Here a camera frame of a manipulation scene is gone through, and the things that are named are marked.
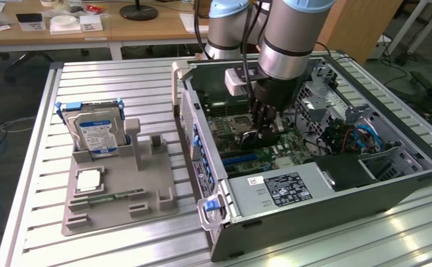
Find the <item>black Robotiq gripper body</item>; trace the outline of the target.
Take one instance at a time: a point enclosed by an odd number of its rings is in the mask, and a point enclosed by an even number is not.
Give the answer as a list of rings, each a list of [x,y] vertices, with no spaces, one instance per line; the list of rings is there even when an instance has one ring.
[[[271,107],[281,111],[289,104],[297,88],[297,79],[278,80],[265,78],[255,82],[254,106],[255,108]]]

